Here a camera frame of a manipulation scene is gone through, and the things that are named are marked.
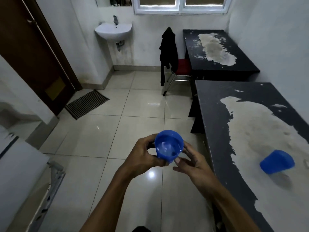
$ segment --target mirror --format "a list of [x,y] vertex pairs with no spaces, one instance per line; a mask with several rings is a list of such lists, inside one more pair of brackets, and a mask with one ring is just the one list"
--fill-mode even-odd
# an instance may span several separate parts
[[131,0],[96,0],[98,7],[132,6]]

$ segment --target faucet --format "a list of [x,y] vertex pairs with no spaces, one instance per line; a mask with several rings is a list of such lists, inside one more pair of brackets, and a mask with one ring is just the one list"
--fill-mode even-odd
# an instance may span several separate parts
[[114,23],[115,23],[115,25],[117,26],[118,24],[119,24],[119,22],[118,22],[118,18],[117,18],[117,16],[116,15],[113,15],[114,16]]

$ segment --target hand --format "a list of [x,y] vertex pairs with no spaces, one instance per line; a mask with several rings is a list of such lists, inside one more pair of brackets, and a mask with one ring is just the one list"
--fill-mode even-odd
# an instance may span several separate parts
[[214,197],[221,185],[219,180],[216,178],[207,164],[205,157],[201,153],[197,152],[191,144],[185,141],[184,147],[183,153],[185,153],[191,161],[177,157],[175,159],[177,167],[173,167],[173,170],[187,174],[204,197]]
[[140,138],[135,146],[133,147],[131,153],[121,166],[125,169],[130,177],[135,178],[148,171],[152,167],[156,166],[168,166],[165,160],[157,158],[149,154],[147,151],[149,148],[154,148],[154,141],[157,134],[152,134],[145,138]]

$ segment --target window frame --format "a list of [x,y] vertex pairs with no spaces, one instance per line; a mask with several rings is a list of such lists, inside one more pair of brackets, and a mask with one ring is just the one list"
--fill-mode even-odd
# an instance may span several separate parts
[[161,14],[161,15],[181,15],[181,14],[226,14],[232,0],[224,0],[223,5],[192,5],[186,6],[186,0],[176,0],[174,5],[165,6],[141,6],[139,0],[132,0],[135,14]]

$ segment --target red chair seat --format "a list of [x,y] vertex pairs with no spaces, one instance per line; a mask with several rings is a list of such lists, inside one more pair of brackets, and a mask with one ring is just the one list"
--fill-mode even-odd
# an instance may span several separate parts
[[191,75],[191,64],[189,59],[179,59],[178,60],[178,70],[176,75]]

